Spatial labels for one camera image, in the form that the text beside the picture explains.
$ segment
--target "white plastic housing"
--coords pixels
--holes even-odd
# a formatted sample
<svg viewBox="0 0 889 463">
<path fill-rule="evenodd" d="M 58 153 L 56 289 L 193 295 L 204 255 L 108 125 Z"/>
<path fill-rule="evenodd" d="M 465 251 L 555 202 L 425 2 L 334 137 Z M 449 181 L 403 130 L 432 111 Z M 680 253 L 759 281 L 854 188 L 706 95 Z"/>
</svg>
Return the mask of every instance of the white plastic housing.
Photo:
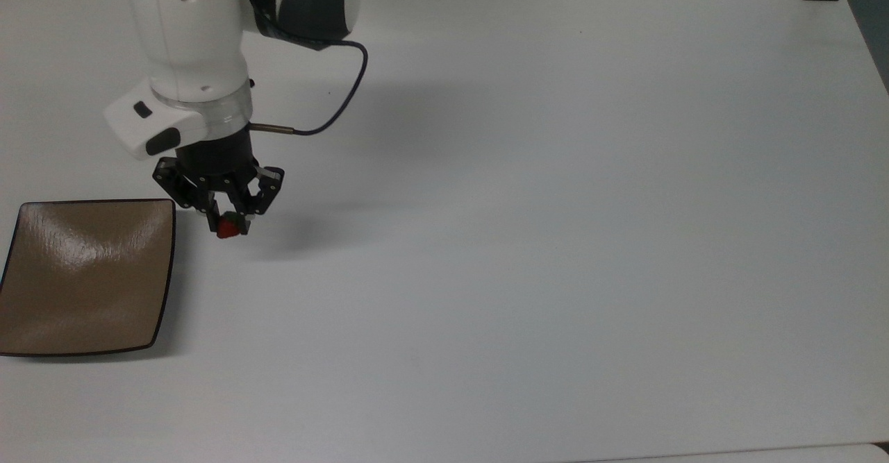
<svg viewBox="0 0 889 463">
<path fill-rule="evenodd" d="M 145 103 L 151 115 L 139 115 L 135 109 L 139 102 Z M 160 102 L 151 92 L 148 80 L 143 80 L 129 93 L 115 100 L 105 108 L 104 115 L 120 143 L 139 160 L 150 157 L 145 148 L 147 142 L 166 128 L 178 130 L 178 146 L 194 144 L 207 136 L 207 125 L 200 112 L 171 108 Z"/>
<path fill-rule="evenodd" d="M 168 99 L 207 102 L 247 81 L 240 0 L 131 0 L 151 87 Z"/>
</svg>

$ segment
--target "black button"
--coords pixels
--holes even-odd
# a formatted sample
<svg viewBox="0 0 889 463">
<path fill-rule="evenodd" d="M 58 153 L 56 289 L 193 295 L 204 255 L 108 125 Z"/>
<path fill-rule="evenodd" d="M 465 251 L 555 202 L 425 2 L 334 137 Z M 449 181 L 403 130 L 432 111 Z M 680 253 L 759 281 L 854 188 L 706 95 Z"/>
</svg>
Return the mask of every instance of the black button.
<svg viewBox="0 0 889 463">
<path fill-rule="evenodd" d="M 133 109 L 136 109 L 136 114 L 139 115 L 140 118 L 143 118 L 143 119 L 152 115 L 151 109 L 149 109 L 149 106 L 146 106 L 145 103 L 142 102 L 142 100 L 137 102 L 136 105 L 133 106 Z"/>
<path fill-rule="evenodd" d="M 181 142 L 182 137 L 178 133 L 177 128 L 166 128 L 166 130 L 153 136 L 147 141 L 145 144 L 145 152 L 147 152 L 149 156 L 154 156 L 178 146 Z"/>
</svg>

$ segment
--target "square plate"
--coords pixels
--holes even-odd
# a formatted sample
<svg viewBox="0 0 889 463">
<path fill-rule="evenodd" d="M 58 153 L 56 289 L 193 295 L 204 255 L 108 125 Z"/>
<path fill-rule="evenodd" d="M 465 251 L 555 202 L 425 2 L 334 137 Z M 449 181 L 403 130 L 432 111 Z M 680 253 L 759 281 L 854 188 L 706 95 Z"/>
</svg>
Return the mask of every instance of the square plate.
<svg viewBox="0 0 889 463">
<path fill-rule="evenodd" d="M 25 203 L 0 283 L 0 355 L 153 345 L 176 232 L 170 200 Z"/>
</svg>

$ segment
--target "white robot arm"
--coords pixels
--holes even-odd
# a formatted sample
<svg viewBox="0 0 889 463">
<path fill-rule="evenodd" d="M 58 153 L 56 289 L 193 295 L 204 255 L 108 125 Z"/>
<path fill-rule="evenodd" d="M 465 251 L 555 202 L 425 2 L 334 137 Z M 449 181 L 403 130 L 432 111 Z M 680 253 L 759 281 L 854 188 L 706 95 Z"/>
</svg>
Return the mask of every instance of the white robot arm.
<svg viewBox="0 0 889 463">
<path fill-rule="evenodd" d="M 251 216 L 264 213 L 280 190 L 283 171 L 261 167 L 251 150 L 253 104 L 242 32 L 314 49 L 358 46 L 365 64 L 350 99 L 366 51 L 342 39 L 356 22 L 359 0 L 130 2 L 149 76 L 105 109 L 108 124 L 137 159 L 175 150 L 175 158 L 160 159 L 155 181 L 181 207 L 206 213 L 220 237 L 247 233 Z M 254 179 L 260 182 L 255 195 L 247 187 Z M 215 192 L 228 195 L 235 211 L 220 216 Z"/>
</svg>

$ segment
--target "black cable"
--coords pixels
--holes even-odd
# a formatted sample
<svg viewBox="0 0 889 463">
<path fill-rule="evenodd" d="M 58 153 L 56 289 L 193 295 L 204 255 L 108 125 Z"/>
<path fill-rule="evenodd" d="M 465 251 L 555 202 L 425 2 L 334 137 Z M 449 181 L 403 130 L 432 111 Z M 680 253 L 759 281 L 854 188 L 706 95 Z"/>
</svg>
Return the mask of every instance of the black cable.
<svg viewBox="0 0 889 463">
<path fill-rule="evenodd" d="M 312 38 L 302 38 L 301 36 L 296 36 L 294 34 L 287 33 L 283 29 L 280 29 L 280 27 L 277 26 L 277 24 L 275 24 L 274 21 L 272 21 L 269 14 L 267 14 L 266 12 L 261 10 L 256 5 L 256 0 L 248 0 L 248 1 L 250 1 L 250 6 L 254 9 L 254 14 L 257 17 L 259 17 L 261 21 L 263 21 L 263 23 L 267 27 L 267 29 L 269 29 L 271 31 L 275 31 L 277 37 L 280 37 L 284 40 L 288 40 L 289 42 L 296 43 L 296 44 L 308 43 L 308 44 L 313 44 L 313 45 L 324 45 L 324 46 L 335 46 L 335 47 L 352 47 L 354 49 L 358 49 L 359 51 L 361 51 L 361 56 L 362 56 L 361 70 L 358 71 L 358 76 L 355 77 L 355 83 L 352 85 L 352 90 L 349 91 L 349 95 L 346 95 L 346 99 L 343 100 L 342 105 L 340 105 L 340 108 L 337 109 L 336 112 L 333 113 L 333 116 L 331 116 L 330 119 L 327 119 L 327 122 L 325 122 L 325 124 L 319 126 L 318 128 L 314 128 L 314 130 L 296 130 L 296 128 L 293 128 L 289 132 L 289 134 L 290 135 L 308 136 L 308 135 L 316 135 L 318 133 L 321 133 L 322 131 L 327 130 L 327 128 L 330 128 L 334 124 L 334 122 L 336 122 L 337 119 L 340 118 L 340 115 L 342 115 L 343 112 L 346 111 L 347 106 L 349 106 L 349 102 L 352 102 L 352 97 L 355 96 L 356 91 L 358 91 L 358 86 L 361 85 L 361 80 L 363 80 L 365 77 L 365 71 L 367 70 L 367 61 L 369 58 L 369 54 L 367 52 L 367 49 L 365 48 L 365 45 L 362 45 L 359 42 L 350 42 L 349 40 L 316 40 L 316 39 L 312 39 Z"/>
</svg>

